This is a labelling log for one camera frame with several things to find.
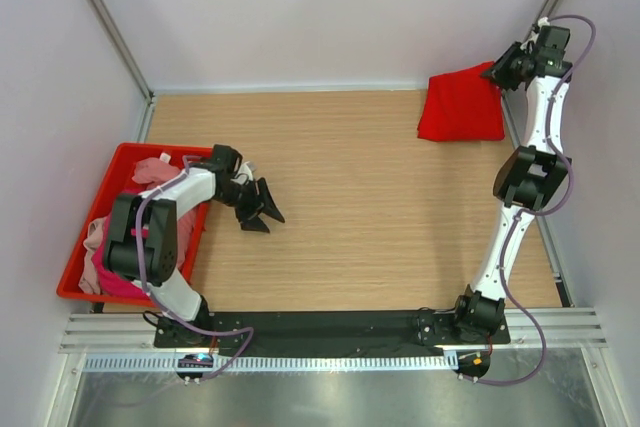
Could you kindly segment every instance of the clothing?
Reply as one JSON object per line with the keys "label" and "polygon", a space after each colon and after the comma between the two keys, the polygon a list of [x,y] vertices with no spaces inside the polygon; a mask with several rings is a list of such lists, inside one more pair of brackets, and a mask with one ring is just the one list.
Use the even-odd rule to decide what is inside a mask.
{"label": "clothing", "polygon": [[[127,189],[124,192],[138,194],[144,190],[153,189],[173,179],[179,173],[180,173],[180,169],[178,167],[169,165],[168,163],[164,162],[163,160],[160,160],[159,158],[149,158],[149,159],[141,160],[136,164],[134,175],[132,178],[132,180],[135,183],[139,184],[141,187]],[[89,263],[94,266],[97,282],[99,284],[98,292],[91,292],[91,293],[100,293],[100,291],[102,291],[102,293],[104,294],[108,294],[116,297],[146,299],[147,297],[145,293],[142,292],[140,288],[138,288],[131,282],[122,279],[117,274],[109,272],[102,265],[102,256],[104,253],[104,247],[106,243],[106,239],[105,239],[106,236],[104,236],[103,233],[109,231],[110,216],[111,215],[103,219],[96,219],[94,221],[96,223],[96,229],[94,229],[91,232],[92,241],[90,245],[94,246],[95,250],[90,252],[89,248],[87,247],[87,254],[85,255],[85,270],[87,270],[88,272],[87,278],[88,279],[94,278],[92,277],[93,275],[92,269],[90,269],[87,266],[87,259],[89,259]],[[176,268],[179,270],[182,268],[182,264],[184,263],[184,260],[185,260],[187,248],[189,247],[189,240],[191,239],[191,234],[193,232],[193,228],[195,225],[196,216],[197,216],[197,208],[194,208],[189,212],[187,212],[186,214],[184,214],[180,219],[178,219],[178,226],[177,226],[178,252],[177,252],[177,259],[176,259]],[[82,285],[85,285],[85,288],[87,288],[87,285],[95,286],[95,283],[88,284],[88,281],[86,279],[84,279],[83,281],[83,279],[80,280],[80,283]]]}
{"label": "clothing", "polygon": [[89,224],[87,229],[87,238],[82,245],[87,249],[87,253],[84,254],[84,269],[82,270],[82,277],[78,282],[78,287],[85,294],[100,294],[100,283],[98,281],[98,271],[93,264],[93,254],[98,250],[102,243],[103,226],[106,217],[93,220]]}
{"label": "clothing", "polygon": [[436,142],[504,139],[500,89],[480,76],[492,65],[431,77],[418,137]]}

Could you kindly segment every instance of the white wall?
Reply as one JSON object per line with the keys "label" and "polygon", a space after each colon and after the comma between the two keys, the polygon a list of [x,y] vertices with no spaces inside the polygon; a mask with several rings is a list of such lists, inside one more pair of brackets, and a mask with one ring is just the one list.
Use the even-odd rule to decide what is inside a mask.
{"label": "white wall", "polygon": [[142,96],[86,0],[0,0],[0,424],[42,425],[72,304],[56,286]]}
{"label": "white wall", "polygon": [[[549,223],[567,282],[579,305],[594,305],[623,372],[628,406],[640,405],[640,0],[563,0],[558,14],[579,13],[598,27],[596,43],[569,89],[563,146],[573,157],[573,197]],[[568,59],[588,27],[572,29]],[[524,104],[514,114],[524,125]]]}
{"label": "white wall", "polygon": [[105,0],[155,89],[423,86],[492,59],[543,0]]}

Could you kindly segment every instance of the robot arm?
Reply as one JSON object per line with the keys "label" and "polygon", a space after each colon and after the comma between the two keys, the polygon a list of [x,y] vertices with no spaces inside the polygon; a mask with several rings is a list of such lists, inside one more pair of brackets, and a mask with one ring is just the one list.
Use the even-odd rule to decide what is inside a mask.
{"label": "robot arm", "polygon": [[103,265],[141,287],[135,217],[142,201],[156,191],[142,216],[148,294],[167,311],[196,327],[209,330],[206,300],[175,268],[177,222],[201,202],[216,200],[235,208],[243,230],[268,233],[269,228],[260,214],[278,222],[284,222],[284,217],[271,197],[266,180],[256,180],[253,173],[253,164],[242,163],[242,156],[236,150],[215,145],[210,158],[196,160],[186,166],[176,179],[157,189],[139,195],[120,194],[112,210]]}
{"label": "robot arm", "polygon": [[[549,145],[549,139],[562,152],[560,120],[568,90],[568,84],[562,82],[572,66],[564,60],[569,36],[568,29],[551,26],[546,18],[541,19],[526,42],[512,44],[482,74],[505,90],[516,90],[525,83],[526,133],[522,145],[496,176],[493,195],[500,201],[496,226],[475,278],[458,297],[452,314],[430,311],[419,315],[419,325],[426,329],[420,339],[426,346],[483,345],[488,338],[494,344],[510,341],[504,318],[506,293],[501,271],[506,284],[527,228],[567,175],[567,166]],[[460,363],[459,372],[483,376],[489,368],[488,356],[470,358],[469,364]]]}
{"label": "robot arm", "polygon": [[[559,81],[560,77],[545,76],[536,77],[529,84],[527,88],[529,112],[525,137],[522,142],[526,149],[522,147],[517,149],[496,178],[493,194],[501,201],[496,227],[481,268],[470,284],[471,290],[480,291],[484,297],[493,300],[505,298],[497,266],[507,233],[512,228],[512,224],[518,222],[518,229],[509,240],[504,259],[504,275],[508,281],[520,243],[534,219],[533,214],[522,212],[518,221],[516,219],[518,211],[523,206],[531,211],[537,211],[547,205],[566,175],[565,166],[561,163],[556,164],[556,154],[547,144],[547,135],[545,134],[549,95]],[[560,150],[562,150],[560,121],[563,101],[568,89],[568,84],[563,84],[560,87],[551,112],[549,126],[549,135],[553,138],[554,145]],[[518,189],[524,188],[531,189],[529,198],[524,198],[523,194],[521,194],[523,198],[516,198]]]}

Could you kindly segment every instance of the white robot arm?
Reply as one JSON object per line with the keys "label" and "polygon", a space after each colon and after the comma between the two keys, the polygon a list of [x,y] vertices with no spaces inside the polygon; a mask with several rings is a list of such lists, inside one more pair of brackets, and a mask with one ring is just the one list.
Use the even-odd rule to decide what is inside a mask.
{"label": "white robot arm", "polygon": [[[534,147],[539,153],[546,153],[552,156],[555,156],[555,152],[553,152],[546,142],[545,122],[547,109],[549,108],[549,95],[556,88],[559,81],[560,77],[536,77],[527,88],[529,111],[525,137],[522,144],[527,147]],[[551,113],[550,135],[554,139],[554,145],[561,151],[560,121],[562,118],[562,105],[568,89],[569,84],[563,84],[560,87]],[[535,166],[531,169],[534,174],[544,174],[541,170],[536,172]],[[474,292],[480,291],[484,297],[489,299],[500,300],[505,298],[505,292],[500,282],[500,272],[497,266],[499,264],[500,250],[506,240],[507,232],[511,229],[512,224],[516,222],[515,216],[520,209],[520,205],[511,204],[507,206],[503,201],[500,201],[498,218],[496,220],[493,237],[489,243],[489,249],[487,250],[481,268],[470,284]],[[518,249],[520,248],[520,243],[533,219],[534,216],[532,214],[523,212],[521,214],[521,220],[518,222],[518,229],[509,240],[509,246],[504,259],[504,275],[507,281],[509,280],[511,269],[513,268]]]}
{"label": "white robot arm", "polygon": [[139,195],[119,195],[109,224],[104,266],[142,287],[133,230],[138,208],[152,197],[147,200],[142,219],[142,230],[146,231],[143,249],[148,294],[166,309],[165,314],[172,312],[195,327],[210,330],[206,300],[175,268],[177,221],[201,202],[217,200],[235,208],[243,230],[269,233],[260,214],[278,222],[284,222],[284,217],[271,197],[266,180],[256,180],[254,171],[253,164],[243,163],[237,151],[215,145],[209,159],[186,164],[178,177],[160,187]]}

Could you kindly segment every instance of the black mounting plate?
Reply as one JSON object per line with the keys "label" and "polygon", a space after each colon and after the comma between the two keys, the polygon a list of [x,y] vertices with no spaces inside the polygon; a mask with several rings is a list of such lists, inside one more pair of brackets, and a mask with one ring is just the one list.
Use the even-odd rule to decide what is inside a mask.
{"label": "black mounting plate", "polygon": [[[420,342],[425,347],[437,347],[440,345],[485,345],[487,338],[473,332],[461,332],[454,326],[453,312],[439,312],[436,310],[420,310],[418,312],[420,326]],[[509,344],[511,336],[506,321],[502,322],[498,331],[491,336],[491,343]]]}
{"label": "black mounting plate", "polygon": [[[254,337],[243,354],[249,357],[422,357],[442,355],[439,346],[443,344],[486,343],[481,338],[477,342],[461,339],[452,325],[453,314],[433,310],[217,312],[212,314],[212,321],[217,331],[252,326]],[[185,339],[181,332],[169,319],[159,319],[154,346],[172,349],[211,346],[210,337],[194,342]],[[222,355],[233,355],[244,339],[244,336],[220,337],[217,346]],[[492,342],[510,342],[506,324],[504,330],[492,337]]]}

